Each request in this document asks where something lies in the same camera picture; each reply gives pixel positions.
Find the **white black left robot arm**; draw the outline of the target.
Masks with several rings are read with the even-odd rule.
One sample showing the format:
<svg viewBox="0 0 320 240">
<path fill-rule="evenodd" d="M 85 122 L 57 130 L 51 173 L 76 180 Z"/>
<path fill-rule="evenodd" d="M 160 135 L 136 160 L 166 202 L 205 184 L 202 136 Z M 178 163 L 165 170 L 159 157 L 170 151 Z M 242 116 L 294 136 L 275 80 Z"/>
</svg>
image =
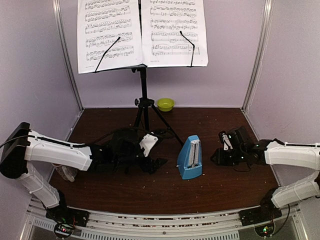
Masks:
<svg viewBox="0 0 320 240">
<path fill-rule="evenodd" d="M 60 224 L 84 226 L 88 213 L 69 208 L 63 192 L 51 186 L 32 163 L 50 163 L 70 182 L 76 171 L 116 171 L 120 166 L 128 172 L 129 167 L 137 165 L 143 172 L 154 174 L 167 159 L 152 159 L 150 152 L 166 132 L 143 130 L 143 136 L 139 132 L 138 127 L 124 127 L 90 143 L 72 143 L 39 134 L 30 129 L 29 123 L 22 122 L 0 146 L 0 172 L 20 181 L 36 196 L 48 218 Z"/>
</svg>

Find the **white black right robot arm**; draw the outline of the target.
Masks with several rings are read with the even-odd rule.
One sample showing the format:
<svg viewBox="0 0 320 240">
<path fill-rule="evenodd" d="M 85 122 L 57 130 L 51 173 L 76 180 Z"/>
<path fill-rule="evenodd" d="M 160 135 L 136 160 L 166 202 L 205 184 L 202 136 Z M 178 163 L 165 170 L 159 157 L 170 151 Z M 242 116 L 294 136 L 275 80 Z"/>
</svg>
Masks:
<svg viewBox="0 0 320 240">
<path fill-rule="evenodd" d="M 320 196 L 319 143 L 287 143 L 276 138 L 254 142 L 241 126 L 221 131 L 222 147 L 215 150 L 210 160 L 217 166 L 235 167 L 240 163 L 252 165 L 287 165 L 314 170 L 311 175 L 289 185 L 270 189 L 258 207 L 239 212 L 242 225 L 271 221 L 282 216 L 281 209 L 290 204 Z"/>
</svg>

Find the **sheet music page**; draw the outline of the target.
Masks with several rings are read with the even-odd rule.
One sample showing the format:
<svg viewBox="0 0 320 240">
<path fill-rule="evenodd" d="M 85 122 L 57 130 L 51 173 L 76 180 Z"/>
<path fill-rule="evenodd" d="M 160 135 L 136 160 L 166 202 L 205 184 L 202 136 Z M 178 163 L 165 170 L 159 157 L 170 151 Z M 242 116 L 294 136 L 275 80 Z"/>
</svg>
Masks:
<svg viewBox="0 0 320 240">
<path fill-rule="evenodd" d="M 137 0 L 80 0 L 77 3 L 79 74 L 143 63 Z"/>
<path fill-rule="evenodd" d="M 207 67 L 202 0 L 142 0 L 141 34 L 148 68 Z"/>
</svg>

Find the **black folding music stand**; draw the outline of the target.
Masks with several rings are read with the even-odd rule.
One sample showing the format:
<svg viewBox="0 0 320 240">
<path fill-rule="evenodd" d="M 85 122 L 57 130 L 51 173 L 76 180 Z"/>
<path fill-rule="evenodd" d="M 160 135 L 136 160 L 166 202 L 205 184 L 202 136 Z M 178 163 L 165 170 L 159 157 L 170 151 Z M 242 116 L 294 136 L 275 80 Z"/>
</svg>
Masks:
<svg viewBox="0 0 320 240">
<path fill-rule="evenodd" d="M 113 165 L 113 170 L 116 171 L 120 165 L 126 164 L 125 172 L 128 173 L 129 167 L 138 165 L 138 159 L 144 158 L 139 143 L 146 134 L 158 137 L 158 142 L 155 146 L 162 140 L 171 138 L 175 138 L 181 146 L 184 145 L 159 109 L 156 108 L 155 101 L 148 98 L 147 69 L 145 67 L 137 67 L 132 68 L 131 71 L 140 73 L 142 90 L 142 97 L 134 100 L 134 104 L 138 107 L 134 125 L 115 129 L 89 145 L 91 148 L 95 147 L 95 151 L 98 154 L 93 160 L 93 169 L 95 171 L 104 170 L 105 167 L 110 165 Z M 149 109 L 156 113 L 165 124 L 166 129 L 150 131 Z"/>
</svg>

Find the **blue metronome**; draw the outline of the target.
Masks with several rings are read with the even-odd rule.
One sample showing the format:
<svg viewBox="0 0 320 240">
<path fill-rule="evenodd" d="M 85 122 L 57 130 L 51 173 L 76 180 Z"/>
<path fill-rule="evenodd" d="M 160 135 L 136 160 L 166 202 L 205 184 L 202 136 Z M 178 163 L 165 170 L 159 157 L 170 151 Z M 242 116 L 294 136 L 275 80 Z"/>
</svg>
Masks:
<svg viewBox="0 0 320 240">
<path fill-rule="evenodd" d="M 197 135 L 187 138 L 178 155 L 177 168 L 183 180 L 194 179 L 202 175 L 202 145 Z"/>
</svg>

